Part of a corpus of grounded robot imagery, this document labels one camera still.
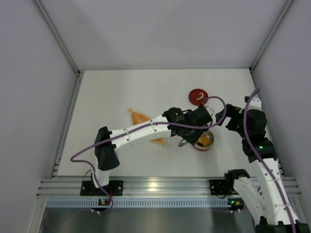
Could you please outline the red round lid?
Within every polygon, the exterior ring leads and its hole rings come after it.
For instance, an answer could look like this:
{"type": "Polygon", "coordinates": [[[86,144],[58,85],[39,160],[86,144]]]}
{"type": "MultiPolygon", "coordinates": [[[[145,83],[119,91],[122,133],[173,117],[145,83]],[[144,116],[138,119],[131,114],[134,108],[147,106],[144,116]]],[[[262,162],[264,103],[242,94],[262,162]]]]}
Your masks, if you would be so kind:
{"type": "Polygon", "coordinates": [[[188,96],[189,102],[195,106],[199,106],[206,102],[207,98],[208,93],[205,90],[199,88],[191,90],[188,96]]]}

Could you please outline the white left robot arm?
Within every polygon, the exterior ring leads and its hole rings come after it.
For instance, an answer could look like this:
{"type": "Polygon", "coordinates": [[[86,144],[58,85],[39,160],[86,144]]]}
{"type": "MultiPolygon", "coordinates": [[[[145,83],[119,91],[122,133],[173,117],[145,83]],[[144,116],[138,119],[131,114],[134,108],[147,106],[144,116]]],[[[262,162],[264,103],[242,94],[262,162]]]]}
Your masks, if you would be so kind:
{"type": "Polygon", "coordinates": [[[200,105],[195,110],[181,110],[172,107],[154,119],[123,128],[109,130],[102,127],[98,130],[94,153],[97,158],[92,180],[96,188],[109,183],[110,171],[120,165],[118,152],[135,145],[158,138],[179,136],[187,143],[194,145],[199,137],[207,131],[212,122],[212,112],[200,105]]]}

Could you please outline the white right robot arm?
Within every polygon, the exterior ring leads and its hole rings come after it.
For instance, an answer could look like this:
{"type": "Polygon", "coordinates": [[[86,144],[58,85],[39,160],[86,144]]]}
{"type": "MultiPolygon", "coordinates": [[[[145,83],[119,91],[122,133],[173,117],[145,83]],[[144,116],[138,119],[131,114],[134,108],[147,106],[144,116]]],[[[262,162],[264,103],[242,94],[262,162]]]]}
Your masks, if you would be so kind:
{"type": "Polygon", "coordinates": [[[230,119],[226,128],[242,138],[242,150],[259,182],[255,188],[244,169],[230,170],[225,181],[240,195],[252,215],[257,233],[309,233],[286,195],[273,143],[265,136],[267,119],[258,109],[242,109],[231,104],[217,113],[217,120],[230,119]]]}

